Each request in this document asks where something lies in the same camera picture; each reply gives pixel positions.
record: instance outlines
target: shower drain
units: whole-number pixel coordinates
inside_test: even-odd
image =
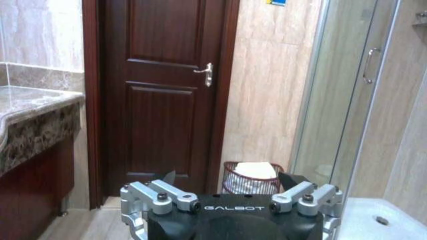
[[[389,226],[389,220],[386,218],[384,218],[382,216],[377,216],[376,220],[380,224]]]

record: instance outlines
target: door lever handle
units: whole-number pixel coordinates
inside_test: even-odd
[[[373,59],[373,55],[374,53],[381,53],[382,49],[381,48],[372,48],[372,50],[368,53],[368,59],[366,59],[366,63],[365,63],[365,70],[364,70],[364,80],[368,84],[374,83],[374,80],[372,78],[368,77],[368,71],[369,71],[369,66],[372,64],[372,59]]]
[[[209,63],[206,65],[206,69],[205,70],[194,70],[194,72],[197,74],[206,73],[205,84],[206,84],[207,87],[211,87],[211,85],[213,85],[213,76],[214,76],[214,64]]]

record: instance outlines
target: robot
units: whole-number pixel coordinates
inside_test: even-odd
[[[332,240],[344,192],[280,173],[284,193],[201,195],[166,180],[121,189],[122,221],[135,240]]]

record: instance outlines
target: dark brown door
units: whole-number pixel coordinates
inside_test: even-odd
[[[226,0],[107,0],[105,6],[105,181],[177,170],[206,190]],[[213,86],[206,74],[214,64]]]

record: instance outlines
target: wastebasket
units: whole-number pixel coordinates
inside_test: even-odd
[[[276,171],[274,178],[254,178],[239,174],[235,169],[241,162],[225,162],[225,174],[222,181],[223,194],[268,194],[273,195],[281,191],[281,181],[278,178],[280,172],[284,172],[281,165],[272,163]]]

